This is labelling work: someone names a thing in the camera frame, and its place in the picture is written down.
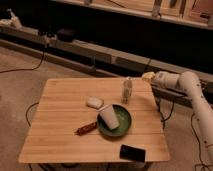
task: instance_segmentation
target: black phone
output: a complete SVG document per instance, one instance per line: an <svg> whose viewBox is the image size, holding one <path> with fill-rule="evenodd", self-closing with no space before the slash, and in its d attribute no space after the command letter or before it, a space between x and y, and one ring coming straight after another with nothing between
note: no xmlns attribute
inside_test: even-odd
<svg viewBox="0 0 213 171"><path fill-rule="evenodd" d="M139 149L128 145L121 145L120 158L145 162L146 151L144 149Z"/></svg>

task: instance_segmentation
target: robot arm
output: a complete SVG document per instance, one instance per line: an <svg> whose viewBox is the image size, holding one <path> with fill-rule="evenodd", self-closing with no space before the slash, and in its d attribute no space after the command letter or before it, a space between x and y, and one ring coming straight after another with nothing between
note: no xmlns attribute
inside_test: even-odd
<svg viewBox="0 0 213 171"><path fill-rule="evenodd" d="M142 78L147 80L146 73ZM187 94L188 98L191 100L193 111L198 119L198 124L210 160L213 163L213 110L202 93L198 76L189 71L182 74L160 71L156 74L151 74L150 82L158 87L174 89Z"/></svg>

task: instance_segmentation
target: dark background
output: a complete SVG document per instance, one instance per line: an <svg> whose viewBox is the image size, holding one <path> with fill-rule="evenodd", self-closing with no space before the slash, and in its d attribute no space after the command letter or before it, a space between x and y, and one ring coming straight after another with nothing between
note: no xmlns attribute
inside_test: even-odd
<svg viewBox="0 0 213 171"><path fill-rule="evenodd" d="M213 74L213 31L105 12L50 0L1 0L24 26L76 38Z"/></svg>

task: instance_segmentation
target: white bottle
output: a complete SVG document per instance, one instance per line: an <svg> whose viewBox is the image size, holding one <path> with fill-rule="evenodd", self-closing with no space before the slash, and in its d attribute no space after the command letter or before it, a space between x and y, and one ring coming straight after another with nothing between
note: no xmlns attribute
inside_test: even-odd
<svg viewBox="0 0 213 171"><path fill-rule="evenodd" d="M11 15L11 25L17 29L22 28L22 24L19 18L12 12L11 9L8 9L8 11L10 12L10 15Z"/></svg>
<svg viewBox="0 0 213 171"><path fill-rule="evenodd" d="M123 82L121 102L128 103L131 94L132 94L132 78L127 77L126 80Z"/></svg>

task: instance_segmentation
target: green bowl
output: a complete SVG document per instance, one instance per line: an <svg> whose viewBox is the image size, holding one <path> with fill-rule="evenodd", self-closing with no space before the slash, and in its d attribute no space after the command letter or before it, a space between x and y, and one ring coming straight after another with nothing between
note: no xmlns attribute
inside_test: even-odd
<svg viewBox="0 0 213 171"><path fill-rule="evenodd" d="M120 105L113 105L113 109L118 117L119 127L110 130L105 124L104 120L98 115L98 128L103 135L110 137L120 137L127 133L131 126L132 119L130 113L124 107Z"/></svg>

